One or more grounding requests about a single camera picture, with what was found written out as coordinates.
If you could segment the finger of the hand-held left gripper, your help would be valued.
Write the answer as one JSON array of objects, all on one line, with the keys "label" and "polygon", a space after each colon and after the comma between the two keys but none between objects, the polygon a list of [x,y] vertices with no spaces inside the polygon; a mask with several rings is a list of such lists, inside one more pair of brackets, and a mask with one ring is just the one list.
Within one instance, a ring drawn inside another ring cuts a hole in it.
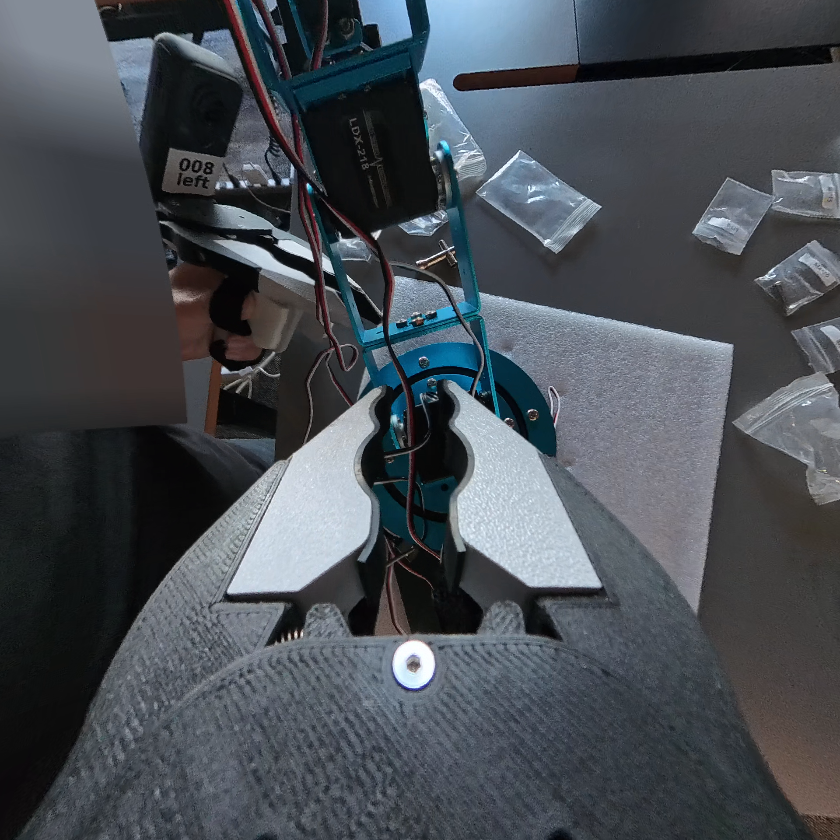
[{"label": "finger of the hand-held left gripper", "polygon": [[225,274],[209,305],[210,311],[254,311],[257,302],[270,300],[280,306],[300,311],[314,311],[316,306],[295,296],[286,298],[286,289],[275,285],[260,269],[269,254],[255,242],[201,235],[199,242],[180,236],[175,252],[179,263],[210,267]]},{"label": "finger of the hand-held left gripper", "polygon": [[[269,254],[268,262],[260,272],[275,285],[286,289],[284,293],[286,298],[292,295],[313,307],[317,306],[316,280],[318,272],[309,246],[296,236],[259,236],[258,247]],[[382,311],[380,305],[349,274],[345,279],[362,321],[373,326],[381,325]]]}]

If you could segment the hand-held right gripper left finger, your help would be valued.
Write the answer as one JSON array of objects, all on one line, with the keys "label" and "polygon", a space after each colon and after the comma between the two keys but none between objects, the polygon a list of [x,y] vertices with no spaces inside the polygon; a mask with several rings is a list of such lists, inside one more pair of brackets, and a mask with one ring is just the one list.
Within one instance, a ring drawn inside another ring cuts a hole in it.
[{"label": "hand-held right gripper left finger", "polygon": [[289,457],[226,585],[231,600],[357,604],[380,525],[362,472],[380,430],[375,387]]}]

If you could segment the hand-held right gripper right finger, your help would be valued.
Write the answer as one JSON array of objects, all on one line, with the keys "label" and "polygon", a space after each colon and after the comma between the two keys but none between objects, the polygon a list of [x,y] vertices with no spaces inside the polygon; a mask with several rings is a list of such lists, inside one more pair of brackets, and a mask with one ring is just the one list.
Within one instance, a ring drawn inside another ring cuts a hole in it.
[{"label": "hand-held right gripper right finger", "polygon": [[541,452],[453,382],[446,550],[455,582],[480,607],[602,589]]}]

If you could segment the blue toy robot arm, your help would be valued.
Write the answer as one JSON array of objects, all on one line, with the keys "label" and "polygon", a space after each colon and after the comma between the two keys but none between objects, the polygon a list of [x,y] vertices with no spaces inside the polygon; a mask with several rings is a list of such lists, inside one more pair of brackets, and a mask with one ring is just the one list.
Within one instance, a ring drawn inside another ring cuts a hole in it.
[{"label": "blue toy robot arm", "polygon": [[[453,379],[472,397],[548,455],[547,419],[535,403],[516,402],[533,382],[517,370],[501,377],[488,344],[467,236],[460,184],[448,144],[429,147],[418,72],[429,34],[424,1],[405,1],[409,36],[389,44],[367,34],[356,1],[223,1],[247,82],[270,138],[298,178],[298,211],[318,279],[317,313],[327,317],[327,269],[349,316],[370,385],[393,391],[385,461],[396,471],[377,492],[385,531],[414,551],[441,559],[446,505],[455,489],[442,472],[442,440],[432,432],[436,380]],[[375,231],[444,211],[456,250],[462,301],[425,269],[447,304],[403,317],[391,313],[393,266]],[[346,274],[380,305],[381,325],[359,316]]]}]

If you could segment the person's left hand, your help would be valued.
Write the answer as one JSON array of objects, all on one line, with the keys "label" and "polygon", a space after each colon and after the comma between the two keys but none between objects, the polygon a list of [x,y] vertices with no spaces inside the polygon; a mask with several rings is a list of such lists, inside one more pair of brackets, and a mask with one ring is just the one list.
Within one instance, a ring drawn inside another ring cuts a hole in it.
[{"label": "person's left hand", "polygon": [[260,355],[249,337],[232,333],[216,334],[210,320],[209,305],[225,274],[210,267],[179,263],[168,272],[175,312],[175,326],[182,361],[209,358],[215,338],[225,343],[225,358],[248,363]]}]

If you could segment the white foam sheet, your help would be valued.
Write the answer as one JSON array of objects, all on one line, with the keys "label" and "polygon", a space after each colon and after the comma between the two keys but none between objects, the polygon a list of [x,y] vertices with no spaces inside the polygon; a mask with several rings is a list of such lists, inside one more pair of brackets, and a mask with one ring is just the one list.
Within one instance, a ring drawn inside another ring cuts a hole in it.
[{"label": "white foam sheet", "polygon": [[[525,385],[523,396],[514,400],[535,403],[543,398],[547,406],[537,412],[547,419],[553,455],[516,433],[541,452],[602,583],[599,593],[571,595],[606,595],[610,587],[607,548],[596,547],[594,525],[584,524],[583,514],[571,510],[571,491],[585,488],[596,499],[594,514],[610,511],[645,550],[651,550],[696,610],[731,347],[493,295],[482,296],[480,305],[489,348],[500,357],[494,363],[496,376],[501,377],[504,364],[511,364],[515,369],[507,368],[507,375],[520,370],[535,385],[532,391]],[[441,395],[441,382],[456,384],[453,379],[435,381],[431,408],[441,409],[441,414],[432,420],[432,432],[441,435],[442,472],[451,472],[456,488],[451,403]],[[359,564],[364,595],[371,596],[378,594],[382,577],[388,577],[385,503],[393,500],[388,494],[381,500],[377,492],[385,476],[396,471],[396,464],[387,464],[383,455],[393,427],[393,391],[386,385],[371,386],[367,375],[359,400],[375,387],[385,387],[386,393],[375,411],[380,430],[364,450],[362,472],[378,502],[380,525],[370,556]],[[441,559],[419,552],[419,558],[428,561],[419,574],[447,594],[464,593],[456,585],[455,558],[446,550],[447,516],[448,503]]]}]

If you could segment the person's dark shirt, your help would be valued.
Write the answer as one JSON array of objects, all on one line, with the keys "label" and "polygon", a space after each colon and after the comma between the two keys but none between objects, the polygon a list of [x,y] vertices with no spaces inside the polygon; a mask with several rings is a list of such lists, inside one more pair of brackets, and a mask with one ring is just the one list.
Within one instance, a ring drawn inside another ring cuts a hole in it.
[{"label": "person's dark shirt", "polygon": [[73,716],[173,563],[273,444],[179,425],[1,439],[1,725]]}]

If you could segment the pile of small plastic bags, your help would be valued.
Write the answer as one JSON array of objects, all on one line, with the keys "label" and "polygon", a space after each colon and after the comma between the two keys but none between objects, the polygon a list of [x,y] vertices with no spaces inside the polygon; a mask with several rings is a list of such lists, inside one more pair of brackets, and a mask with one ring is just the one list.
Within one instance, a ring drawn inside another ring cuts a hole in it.
[{"label": "pile of small plastic bags", "polygon": [[[771,172],[772,192],[726,178],[692,231],[697,242],[740,256],[768,213],[838,220],[838,173]],[[525,151],[515,152],[477,188],[477,195],[552,253],[583,230],[600,205],[562,182]],[[838,253],[812,240],[753,280],[787,317],[838,288]],[[792,331],[814,370],[766,397],[735,420],[756,440],[803,462],[811,498],[838,500],[838,318]]]}]

